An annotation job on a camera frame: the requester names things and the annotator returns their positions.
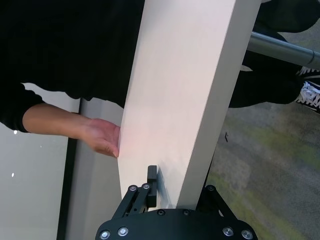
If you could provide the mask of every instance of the sneaker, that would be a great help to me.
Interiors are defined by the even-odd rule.
[[[316,79],[316,78],[320,78],[320,71],[317,69],[303,66],[301,70],[296,73],[296,75],[304,79]]]
[[[305,81],[295,102],[320,114],[320,87],[312,82]]]

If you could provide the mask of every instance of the floor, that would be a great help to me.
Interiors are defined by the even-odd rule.
[[[320,52],[320,20],[283,34]],[[259,240],[320,239],[320,114],[296,103],[229,109],[207,184]]]

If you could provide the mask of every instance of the bolt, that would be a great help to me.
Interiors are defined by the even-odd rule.
[[[241,232],[241,235],[244,239],[248,239],[248,240],[251,240],[254,238],[253,234],[249,230],[243,230]]]
[[[166,214],[166,212],[164,210],[162,210],[162,209],[159,209],[157,213],[158,213],[159,216],[163,216],[163,215]]]
[[[185,216],[189,216],[189,215],[190,215],[190,211],[189,211],[189,210],[184,210],[184,211],[183,211],[183,214],[184,214]]]
[[[149,189],[149,188],[150,188],[149,184],[144,184],[142,187],[143,187],[144,189]]]
[[[230,227],[225,227],[222,231],[227,237],[231,237],[234,235],[234,231]]]
[[[212,185],[208,185],[206,188],[207,188],[209,191],[215,190],[214,186],[212,186]]]
[[[137,190],[137,187],[136,186],[130,186],[129,189],[130,189],[130,191],[133,192],[133,191]]]
[[[105,240],[110,237],[110,232],[109,231],[104,231],[100,234],[100,239]]]
[[[125,235],[127,235],[129,232],[128,228],[126,227],[121,227],[119,230],[118,230],[118,235],[120,237],[124,237]]]

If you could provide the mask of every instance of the black sweatshirt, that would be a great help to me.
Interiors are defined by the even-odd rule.
[[[26,132],[34,83],[124,106],[144,0],[1,0],[0,121]]]

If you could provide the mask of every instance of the gray metal bar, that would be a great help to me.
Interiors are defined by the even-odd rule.
[[[320,53],[252,32],[247,50],[289,63],[320,70]]]

